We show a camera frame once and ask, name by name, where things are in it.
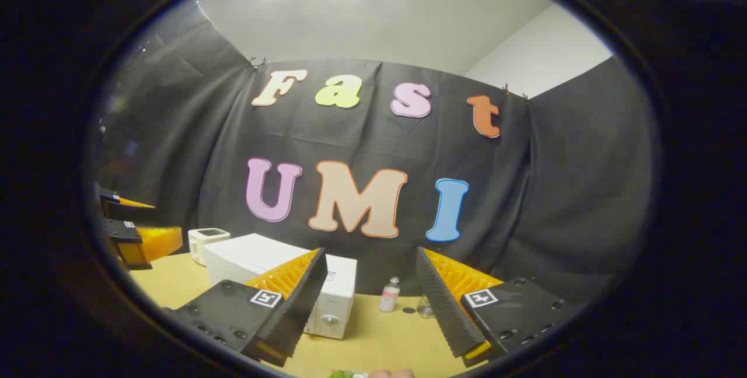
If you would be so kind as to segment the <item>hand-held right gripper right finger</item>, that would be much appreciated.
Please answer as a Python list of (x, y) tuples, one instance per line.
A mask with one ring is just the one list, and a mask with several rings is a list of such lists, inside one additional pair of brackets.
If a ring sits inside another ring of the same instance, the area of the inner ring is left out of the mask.
[(496, 279), (423, 247), (416, 277), (452, 354), (467, 367), (531, 346), (582, 310), (530, 279)]

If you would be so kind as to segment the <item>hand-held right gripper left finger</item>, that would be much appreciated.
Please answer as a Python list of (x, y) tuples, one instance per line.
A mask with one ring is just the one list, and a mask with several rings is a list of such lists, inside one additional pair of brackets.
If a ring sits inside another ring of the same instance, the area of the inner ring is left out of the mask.
[(221, 280), (166, 311), (203, 338), (283, 367), (294, 355), (326, 277), (326, 252), (316, 248), (248, 282)]

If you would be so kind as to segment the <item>white microwave oven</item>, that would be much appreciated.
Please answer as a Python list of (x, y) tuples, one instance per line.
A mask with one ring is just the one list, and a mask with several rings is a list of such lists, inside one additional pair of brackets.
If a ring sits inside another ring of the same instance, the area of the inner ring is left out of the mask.
[[(253, 233), (206, 243), (202, 255), (193, 259), (207, 269), (209, 282), (215, 285), (223, 279), (247, 282), (306, 253), (304, 248)], [(305, 332), (343, 339), (354, 300), (357, 261), (327, 255), (326, 264), (326, 280)]]

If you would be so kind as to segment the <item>clear bottle with pink label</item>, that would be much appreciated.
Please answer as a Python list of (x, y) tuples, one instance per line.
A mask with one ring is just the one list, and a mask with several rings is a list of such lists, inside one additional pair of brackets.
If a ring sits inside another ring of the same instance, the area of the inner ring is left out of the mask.
[(379, 311), (389, 313), (395, 310), (401, 291), (399, 282), (399, 278), (393, 276), (389, 283), (383, 287), (381, 300), (378, 304)]

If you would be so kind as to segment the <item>white toaster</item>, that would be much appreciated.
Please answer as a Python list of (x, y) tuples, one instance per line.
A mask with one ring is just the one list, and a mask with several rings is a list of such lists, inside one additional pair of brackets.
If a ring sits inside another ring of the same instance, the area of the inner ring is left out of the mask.
[(202, 229), (192, 229), (187, 233), (189, 237), (189, 250), (192, 259), (197, 264), (205, 266), (205, 246), (209, 243), (222, 242), (229, 240), (232, 235), (219, 229), (218, 227), (202, 227)]

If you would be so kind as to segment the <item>black backdrop cloth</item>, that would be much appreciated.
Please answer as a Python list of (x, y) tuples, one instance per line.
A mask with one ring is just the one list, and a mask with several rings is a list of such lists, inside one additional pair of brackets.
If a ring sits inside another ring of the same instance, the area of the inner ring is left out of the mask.
[(563, 299), (635, 263), (659, 170), (645, 89), (612, 55), (525, 99), (413, 65), (255, 66), (195, 3), (151, 25), (102, 89), (94, 181), (158, 226), (219, 227), (358, 262), (417, 295), (424, 247)]

